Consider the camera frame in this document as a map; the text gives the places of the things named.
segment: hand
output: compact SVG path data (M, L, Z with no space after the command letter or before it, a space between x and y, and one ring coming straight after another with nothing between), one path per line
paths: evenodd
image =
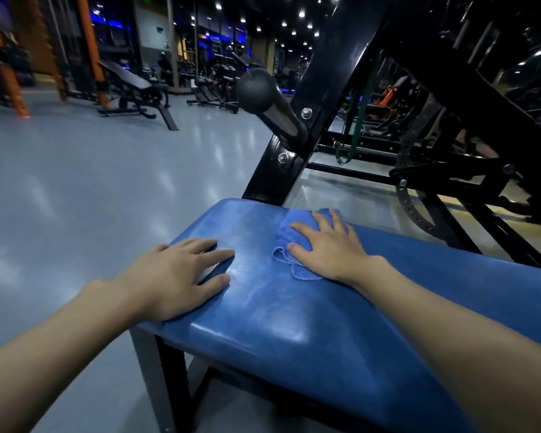
M197 285L204 270L234 255L230 249L205 252L216 243L215 238L195 237L173 246L154 246L111 283L126 289L138 302L138 320L174 318L202 305L230 283L228 274L220 274Z
M326 217L313 212L320 231L304 223L290 224L291 228L309 239L313 250L309 252L295 243L290 243L288 250L305 267L320 276L356 287L361 270L364 272L369 259L375 257L365 253L353 227L344 225L336 211L331 210L330 213L333 218L332 227Z

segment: bolt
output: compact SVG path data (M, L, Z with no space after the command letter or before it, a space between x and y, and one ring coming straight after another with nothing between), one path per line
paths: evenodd
M507 164L505 167L503 167L503 173L505 173L507 176L512 176L515 174L515 166L512 164Z
M301 112L301 117L303 117L305 120L308 120L313 116L313 110L311 108L304 108Z

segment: dark ceiling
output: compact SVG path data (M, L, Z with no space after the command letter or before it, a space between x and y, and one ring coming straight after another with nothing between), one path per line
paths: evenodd
M196 0L203 9L212 9L216 13L215 5L222 5L223 14L232 22L244 28L240 19L246 20L246 29L250 35L270 34L277 38L278 44L284 44L284 49L294 50L299 54L314 47L318 37L315 33L323 30L323 26L331 17L336 7L333 0ZM304 18L299 17L304 10Z

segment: left hand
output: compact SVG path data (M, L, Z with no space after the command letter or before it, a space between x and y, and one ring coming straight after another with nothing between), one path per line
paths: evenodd
M173 246L156 245L110 283L128 291L139 304L139 320L167 320L201 306L230 283L220 274L197 285L199 276L234 255L231 249L205 252L215 238L182 240Z

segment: forearm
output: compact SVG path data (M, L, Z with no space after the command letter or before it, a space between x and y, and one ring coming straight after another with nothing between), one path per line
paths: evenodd
M0 348L0 433L30 431L92 359L133 323L131 301L95 282Z
M366 266L354 286L399 328L476 424L484 431L541 431L541 345L375 258L377 269Z

